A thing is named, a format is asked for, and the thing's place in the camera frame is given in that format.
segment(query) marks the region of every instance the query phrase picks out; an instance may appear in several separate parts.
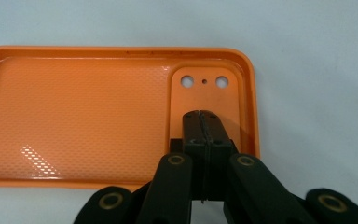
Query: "metal ring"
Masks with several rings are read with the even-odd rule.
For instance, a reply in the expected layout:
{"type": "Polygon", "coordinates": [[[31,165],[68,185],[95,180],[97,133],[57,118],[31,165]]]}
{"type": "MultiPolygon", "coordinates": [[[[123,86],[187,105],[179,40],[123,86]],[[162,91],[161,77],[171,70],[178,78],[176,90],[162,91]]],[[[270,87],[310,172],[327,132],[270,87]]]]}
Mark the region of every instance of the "metal ring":
{"type": "Polygon", "coordinates": [[[319,203],[324,205],[324,207],[326,207],[332,211],[338,212],[338,213],[343,213],[348,210],[348,207],[344,202],[342,202],[340,199],[338,199],[332,195],[322,194],[318,197],[318,201],[319,201],[319,203]],[[331,203],[328,202],[328,200],[332,200],[332,201],[336,202],[337,205],[332,205],[331,203]]]}
{"type": "Polygon", "coordinates": [[[180,165],[185,161],[185,158],[181,156],[170,156],[168,162],[172,165],[180,165]]]}
{"type": "Polygon", "coordinates": [[[115,209],[117,208],[119,205],[121,205],[123,203],[123,195],[120,194],[120,193],[117,193],[117,192],[114,192],[114,193],[108,193],[108,194],[105,194],[101,199],[100,199],[100,202],[99,202],[99,205],[102,209],[105,209],[105,210],[111,210],[111,209],[115,209]],[[108,198],[111,198],[111,197],[116,197],[117,198],[117,201],[115,203],[107,203],[106,200],[108,198]]]}
{"type": "Polygon", "coordinates": [[[245,166],[253,166],[255,164],[255,161],[247,156],[240,156],[237,158],[237,162],[239,162],[242,165],[245,166]]]}

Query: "phone case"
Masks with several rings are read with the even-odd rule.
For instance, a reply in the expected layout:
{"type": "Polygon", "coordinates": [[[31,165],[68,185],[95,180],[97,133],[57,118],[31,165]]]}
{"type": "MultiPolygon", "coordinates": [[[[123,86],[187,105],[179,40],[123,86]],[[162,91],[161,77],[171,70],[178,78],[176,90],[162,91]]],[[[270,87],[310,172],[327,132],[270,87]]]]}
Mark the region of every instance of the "phone case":
{"type": "Polygon", "coordinates": [[[255,74],[234,49],[0,47],[0,186],[137,189],[192,110],[259,156],[255,74]]]}

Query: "orange phone case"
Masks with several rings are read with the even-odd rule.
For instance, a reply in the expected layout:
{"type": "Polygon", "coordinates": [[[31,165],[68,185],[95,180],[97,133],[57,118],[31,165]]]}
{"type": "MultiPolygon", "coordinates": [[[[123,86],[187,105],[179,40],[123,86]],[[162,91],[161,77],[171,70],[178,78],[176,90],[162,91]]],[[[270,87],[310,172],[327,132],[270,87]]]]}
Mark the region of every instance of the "orange phone case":
{"type": "Polygon", "coordinates": [[[0,186],[137,189],[191,110],[259,156],[254,70],[234,49],[0,47],[0,186]]]}

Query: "screw hole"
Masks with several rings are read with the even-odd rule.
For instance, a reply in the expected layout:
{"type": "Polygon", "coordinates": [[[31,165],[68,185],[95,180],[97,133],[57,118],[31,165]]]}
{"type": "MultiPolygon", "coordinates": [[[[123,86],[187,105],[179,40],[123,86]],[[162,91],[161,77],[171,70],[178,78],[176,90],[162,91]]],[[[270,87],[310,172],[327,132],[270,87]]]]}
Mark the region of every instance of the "screw hole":
{"type": "Polygon", "coordinates": [[[348,210],[347,205],[342,202],[339,198],[334,197],[333,195],[322,194],[318,197],[319,203],[324,207],[338,213],[343,213],[348,210]]]}
{"type": "Polygon", "coordinates": [[[170,156],[168,162],[172,165],[180,165],[185,161],[185,158],[181,156],[170,156]]]}
{"type": "Polygon", "coordinates": [[[218,77],[216,79],[216,86],[224,89],[228,86],[228,79],[226,77],[218,77]]]}
{"type": "Polygon", "coordinates": [[[255,161],[252,158],[247,157],[247,156],[238,157],[237,162],[239,162],[240,164],[245,165],[245,166],[252,166],[255,164],[255,161]]]}
{"type": "Polygon", "coordinates": [[[182,86],[185,88],[190,88],[194,85],[194,78],[191,76],[184,76],[181,79],[182,86]]]}
{"type": "Polygon", "coordinates": [[[117,192],[105,194],[99,201],[102,209],[111,210],[119,207],[123,203],[123,195],[117,192]]]}

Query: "white surface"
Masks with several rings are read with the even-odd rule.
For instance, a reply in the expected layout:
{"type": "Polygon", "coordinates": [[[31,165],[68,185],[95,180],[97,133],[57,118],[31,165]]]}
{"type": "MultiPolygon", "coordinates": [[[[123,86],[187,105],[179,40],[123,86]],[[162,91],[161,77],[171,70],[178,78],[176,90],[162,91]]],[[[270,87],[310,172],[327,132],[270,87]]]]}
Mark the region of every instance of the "white surface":
{"type": "MultiPolygon", "coordinates": [[[[358,1],[0,1],[0,45],[241,50],[264,163],[301,197],[326,187],[358,203],[358,1]]],[[[91,193],[0,189],[0,223],[69,223],[91,193]]],[[[215,204],[195,210],[193,223],[224,223],[215,204]]]]}

